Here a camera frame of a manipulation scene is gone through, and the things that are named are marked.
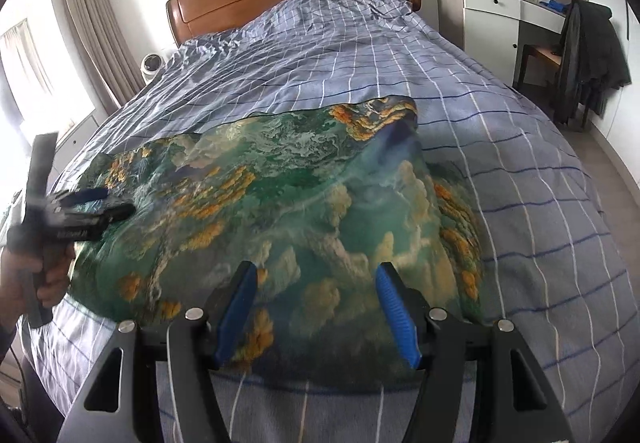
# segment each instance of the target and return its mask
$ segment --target blue gripper pad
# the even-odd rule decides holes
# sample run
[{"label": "blue gripper pad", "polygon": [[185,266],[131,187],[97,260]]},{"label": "blue gripper pad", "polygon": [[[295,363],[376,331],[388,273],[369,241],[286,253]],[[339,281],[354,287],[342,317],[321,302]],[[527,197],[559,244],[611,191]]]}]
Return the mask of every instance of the blue gripper pad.
[{"label": "blue gripper pad", "polygon": [[396,346],[409,365],[417,369],[422,355],[418,349],[418,333],[396,286],[389,277],[384,263],[376,270],[376,292],[385,312],[386,322],[396,340]]},{"label": "blue gripper pad", "polygon": [[220,366],[233,356],[258,290],[258,273],[255,264],[248,264],[249,267],[218,324],[218,345],[214,359]]}]

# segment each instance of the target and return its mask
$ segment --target hand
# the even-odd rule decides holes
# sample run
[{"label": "hand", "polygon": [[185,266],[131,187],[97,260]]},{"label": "hand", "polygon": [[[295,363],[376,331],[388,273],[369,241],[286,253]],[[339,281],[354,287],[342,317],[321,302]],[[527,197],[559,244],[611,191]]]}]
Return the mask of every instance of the hand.
[{"label": "hand", "polygon": [[[69,287],[69,266],[75,258],[74,245],[69,244],[60,262],[47,271],[46,284],[38,288],[36,292],[36,296],[42,301],[44,307],[55,306],[65,296],[66,289]],[[41,269],[41,259],[30,255],[17,255],[6,247],[2,249],[0,255],[0,324],[6,331],[14,330],[20,315],[27,311],[18,272],[38,273]]]}]

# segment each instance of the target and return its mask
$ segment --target sleeve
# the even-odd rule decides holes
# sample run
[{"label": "sleeve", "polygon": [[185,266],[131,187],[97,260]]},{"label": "sleeve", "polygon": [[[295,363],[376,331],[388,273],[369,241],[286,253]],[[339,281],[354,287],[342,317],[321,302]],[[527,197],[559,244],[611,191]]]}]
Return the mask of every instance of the sleeve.
[{"label": "sleeve", "polygon": [[0,363],[4,360],[4,357],[14,341],[15,328],[11,333],[7,333],[6,330],[0,325]]}]

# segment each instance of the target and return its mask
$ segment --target bed sheet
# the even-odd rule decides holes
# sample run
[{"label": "bed sheet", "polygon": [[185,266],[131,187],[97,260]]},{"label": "bed sheet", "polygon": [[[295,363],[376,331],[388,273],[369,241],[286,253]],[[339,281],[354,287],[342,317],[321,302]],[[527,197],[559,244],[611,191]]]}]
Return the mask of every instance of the bed sheet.
[{"label": "bed sheet", "polygon": [[[553,124],[443,39],[406,0],[286,0],[238,30],[187,41],[63,173],[71,188],[99,152],[123,152],[252,112],[281,113],[388,95],[417,102],[429,163],[468,179],[486,275],[485,320],[509,317],[543,366],[577,442],[600,441],[638,384],[638,310],[595,188]],[[114,324],[70,297],[20,330],[46,390],[68,412]],[[159,365],[161,420],[174,418]],[[456,441],[468,438],[465,380]],[[401,441],[416,390],[340,394],[213,378],[234,441]]]}]

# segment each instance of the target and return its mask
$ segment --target metal bolt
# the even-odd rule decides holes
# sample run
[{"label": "metal bolt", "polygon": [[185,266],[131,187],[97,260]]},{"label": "metal bolt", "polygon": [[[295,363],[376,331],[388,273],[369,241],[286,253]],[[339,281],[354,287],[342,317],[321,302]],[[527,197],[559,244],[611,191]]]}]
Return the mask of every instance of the metal bolt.
[{"label": "metal bolt", "polygon": [[498,320],[498,329],[504,333],[511,333],[514,329],[513,322],[506,318],[501,318]]},{"label": "metal bolt", "polygon": [[184,314],[184,317],[187,320],[198,320],[201,319],[204,315],[204,311],[201,308],[189,308],[187,313]]},{"label": "metal bolt", "polygon": [[447,312],[442,308],[431,308],[429,310],[429,318],[431,320],[443,321],[447,318]]},{"label": "metal bolt", "polygon": [[118,331],[120,333],[131,333],[136,328],[136,323],[133,320],[123,320],[118,324]]}]

